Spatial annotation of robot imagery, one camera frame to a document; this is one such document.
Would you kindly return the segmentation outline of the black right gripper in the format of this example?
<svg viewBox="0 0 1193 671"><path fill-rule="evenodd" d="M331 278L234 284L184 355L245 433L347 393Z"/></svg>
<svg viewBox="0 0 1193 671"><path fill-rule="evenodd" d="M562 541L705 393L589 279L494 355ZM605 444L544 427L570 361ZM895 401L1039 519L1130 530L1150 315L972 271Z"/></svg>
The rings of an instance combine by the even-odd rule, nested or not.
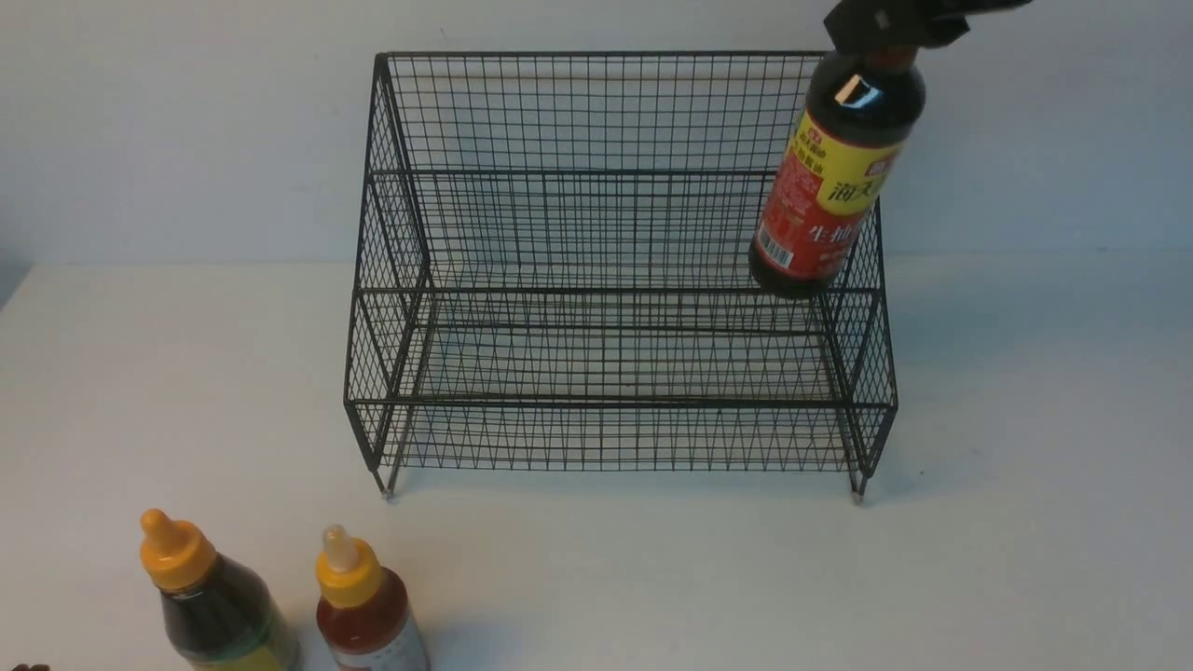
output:
<svg viewBox="0 0 1193 671"><path fill-rule="evenodd" d="M970 31L968 18L1027 5L1027 1L840 1L824 17L824 30L837 53L940 49Z"/></svg>

